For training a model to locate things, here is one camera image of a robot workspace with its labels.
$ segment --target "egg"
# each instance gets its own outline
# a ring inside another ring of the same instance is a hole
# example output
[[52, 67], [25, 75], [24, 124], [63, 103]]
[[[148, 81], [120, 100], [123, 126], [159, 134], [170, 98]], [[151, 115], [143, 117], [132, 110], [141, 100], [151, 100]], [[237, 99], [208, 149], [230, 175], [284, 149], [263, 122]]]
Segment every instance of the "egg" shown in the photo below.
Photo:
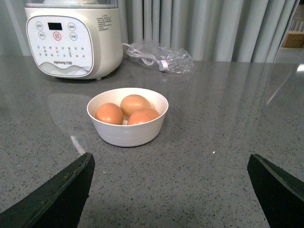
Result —
[[121, 108], [114, 103], [105, 103], [101, 105], [96, 114], [95, 118], [101, 122], [107, 124], [122, 125], [124, 121], [124, 114]]
[[133, 124], [142, 124], [151, 120], [156, 119], [159, 117], [160, 114], [153, 108], [143, 108], [141, 110], [136, 111], [133, 113], [129, 120], [128, 120], [128, 125], [133, 125]]
[[151, 108], [150, 102], [143, 96], [132, 94], [126, 96], [120, 103], [123, 114], [130, 117], [136, 111], [143, 108]]

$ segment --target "control panel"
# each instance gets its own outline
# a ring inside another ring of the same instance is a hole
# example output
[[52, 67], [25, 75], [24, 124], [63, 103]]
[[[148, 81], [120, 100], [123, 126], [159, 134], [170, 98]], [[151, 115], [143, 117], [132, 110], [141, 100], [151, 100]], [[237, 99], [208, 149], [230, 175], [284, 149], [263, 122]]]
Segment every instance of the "control panel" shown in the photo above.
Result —
[[34, 60], [54, 76], [86, 76], [94, 64], [92, 39], [87, 26], [66, 16], [36, 16], [27, 22]]

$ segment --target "white cable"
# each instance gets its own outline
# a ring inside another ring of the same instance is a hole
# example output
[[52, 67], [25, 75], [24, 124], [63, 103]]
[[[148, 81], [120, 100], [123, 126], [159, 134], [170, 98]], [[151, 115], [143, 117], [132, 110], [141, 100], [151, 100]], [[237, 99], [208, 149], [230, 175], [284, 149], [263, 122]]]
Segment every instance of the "white cable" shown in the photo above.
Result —
[[142, 62], [147, 66], [152, 66], [154, 62], [156, 62], [159, 65], [160, 71], [165, 71], [168, 69], [168, 64], [165, 60], [157, 60], [154, 55], [152, 54], [145, 54], [137, 49], [130, 50], [131, 45], [123, 43], [123, 45], [129, 47], [126, 51], [127, 55], [134, 58], [140, 58]]

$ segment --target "curtain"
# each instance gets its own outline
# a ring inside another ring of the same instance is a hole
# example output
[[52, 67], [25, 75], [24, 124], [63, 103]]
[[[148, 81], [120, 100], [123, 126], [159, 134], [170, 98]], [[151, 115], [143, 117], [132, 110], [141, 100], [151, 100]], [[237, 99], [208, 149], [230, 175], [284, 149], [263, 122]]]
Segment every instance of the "curtain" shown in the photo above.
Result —
[[[299, 0], [118, 0], [123, 43], [184, 48], [194, 60], [273, 62]], [[24, 0], [0, 1], [0, 55], [30, 56]]]

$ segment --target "white bowl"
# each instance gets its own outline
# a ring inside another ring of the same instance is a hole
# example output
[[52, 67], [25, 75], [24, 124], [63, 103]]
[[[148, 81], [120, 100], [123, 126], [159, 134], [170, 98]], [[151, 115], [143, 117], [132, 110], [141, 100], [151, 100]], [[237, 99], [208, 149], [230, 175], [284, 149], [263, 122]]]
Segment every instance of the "white bowl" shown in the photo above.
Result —
[[[126, 125], [126, 118], [124, 118], [123, 125], [104, 123], [95, 119], [95, 113], [102, 104], [111, 102], [120, 106], [122, 99], [131, 94], [145, 97], [151, 103], [152, 108], [159, 112], [160, 117], [135, 125]], [[86, 110], [103, 140], [115, 146], [132, 147], [143, 145], [158, 135], [168, 108], [167, 99], [155, 91], [142, 88], [120, 88], [95, 96], [88, 103]]]

